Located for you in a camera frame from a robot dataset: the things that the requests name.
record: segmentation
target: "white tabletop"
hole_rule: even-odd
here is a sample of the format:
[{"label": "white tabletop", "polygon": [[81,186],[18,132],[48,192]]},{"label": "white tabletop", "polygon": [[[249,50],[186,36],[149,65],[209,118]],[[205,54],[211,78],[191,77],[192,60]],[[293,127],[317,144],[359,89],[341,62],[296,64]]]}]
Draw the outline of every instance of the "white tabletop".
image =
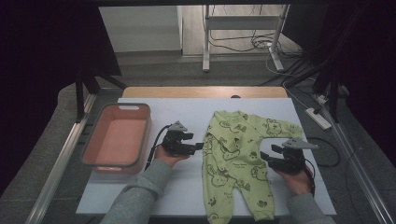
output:
[{"label": "white tabletop", "polygon": [[[204,134],[217,110],[241,110],[248,114],[255,114],[270,119],[281,119],[301,126],[300,120],[290,98],[265,98],[265,99],[158,99],[158,98],[120,98],[119,103],[145,103],[150,106],[152,126],[149,133],[148,148],[152,147],[155,137],[160,129],[179,120],[188,128],[189,133],[194,133],[191,140],[185,144],[203,142]],[[281,155],[271,150],[271,145],[279,145],[288,139],[267,138],[263,139],[260,151],[272,157]],[[316,195],[315,200],[325,215],[336,215],[326,186],[320,175],[315,159],[310,149],[304,150],[305,157],[310,160],[316,170]],[[155,203],[152,211],[154,216],[178,217],[205,217],[205,207],[202,188],[202,151],[196,151],[188,160],[180,161],[174,167],[171,179],[168,182],[164,196]],[[134,175],[98,174],[92,171],[87,187],[84,190],[77,214],[103,215],[105,214],[123,187]],[[268,169],[268,179],[275,199],[276,217],[290,214],[286,201],[292,196],[282,177],[272,169]],[[233,192],[233,215],[235,217],[251,217],[248,207],[239,193]]]}]

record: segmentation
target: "table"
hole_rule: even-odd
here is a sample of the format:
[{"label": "table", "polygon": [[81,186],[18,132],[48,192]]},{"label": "table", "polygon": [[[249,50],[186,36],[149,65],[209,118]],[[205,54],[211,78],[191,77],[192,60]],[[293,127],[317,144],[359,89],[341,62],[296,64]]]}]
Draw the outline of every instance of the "table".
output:
[{"label": "table", "polygon": [[[241,96],[242,99],[230,99],[235,95]],[[287,98],[285,90],[280,87],[131,87],[124,91],[119,102],[145,103],[151,107],[152,127],[148,140],[149,146],[152,145],[161,127],[176,120],[180,120],[189,128],[189,132],[194,133],[191,142],[187,144],[202,141],[207,128],[206,122],[209,122],[214,110],[241,109],[249,114],[266,115],[267,118],[300,123],[291,99]],[[272,144],[280,146],[286,140],[284,138],[264,139],[261,150],[265,150],[273,157],[279,157],[280,155],[270,150],[270,146]],[[311,150],[305,149],[304,154],[313,162],[317,171],[316,200],[319,207],[324,214],[335,215],[332,201]],[[151,214],[161,217],[205,217],[201,166],[202,151],[197,151],[188,160],[179,162],[165,188],[164,197],[156,202]],[[276,217],[289,215],[286,201],[292,196],[291,192],[283,179],[272,169],[269,169],[268,178],[276,200]],[[77,214],[104,215],[123,187],[133,179],[134,175],[99,174],[92,171],[79,202]],[[243,198],[236,189],[233,196],[233,215],[251,217]]]}]

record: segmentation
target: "person's arm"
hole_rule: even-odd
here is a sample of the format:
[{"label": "person's arm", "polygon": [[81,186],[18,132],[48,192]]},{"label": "person's arm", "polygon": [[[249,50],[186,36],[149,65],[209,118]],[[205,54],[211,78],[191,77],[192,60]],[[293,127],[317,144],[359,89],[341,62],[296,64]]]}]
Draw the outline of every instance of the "person's arm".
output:
[{"label": "person's arm", "polygon": [[335,224],[331,217],[323,215],[315,202],[308,176],[304,171],[297,175],[289,175],[277,170],[275,172],[285,179],[289,189],[295,195],[288,201],[288,208],[297,224]]},{"label": "person's arm", "polygon": [[155,201],[163,195],[172,167],[188,157],[171,156],[158,146],[153,163],[121,191],[101,223],[148,223]]}]

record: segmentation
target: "hand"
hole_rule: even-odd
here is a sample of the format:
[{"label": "hand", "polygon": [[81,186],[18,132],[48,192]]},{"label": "hand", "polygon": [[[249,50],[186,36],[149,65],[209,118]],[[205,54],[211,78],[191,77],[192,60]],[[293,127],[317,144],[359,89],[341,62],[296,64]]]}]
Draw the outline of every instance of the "hand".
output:
[{"label": "hand", "polygon": [[306,175],[304,171],[300,171],[300,173],[296,175],[290,175],[278,170],[274,170],[277,174],[283,177],[285,179],[286,184],[288,185],[289,189],[295,194],[305,194],[305,193],[310,193],[311,192],[311,187],[309,183],[309,178]]},{"label": "hand", "polygon": [[174,165],[178,161],[186,160],[189,157],[189,155],[173,156],[169,152],[167,152],[161,145],[157,146],[154,154],[155,159],[165,162],[170,167],[174,167]]}]

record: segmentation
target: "person's left hand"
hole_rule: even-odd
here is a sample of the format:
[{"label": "person's left hand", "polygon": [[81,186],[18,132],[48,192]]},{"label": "person's left hand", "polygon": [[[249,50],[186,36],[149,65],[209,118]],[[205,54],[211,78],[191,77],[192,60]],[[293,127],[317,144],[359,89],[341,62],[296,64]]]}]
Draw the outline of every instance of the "person's left hand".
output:
[{"label": "person's left hand", "polygon": [[163,161],[166,164],[168,164],[170,167],[174,167],[174,165],[178,161],[186,160],[189,157],[190,157],[189,155],[173,156],[170,153],[168,153],[161,145],[157,146],[154,154],[154,158],[156,160]]}]

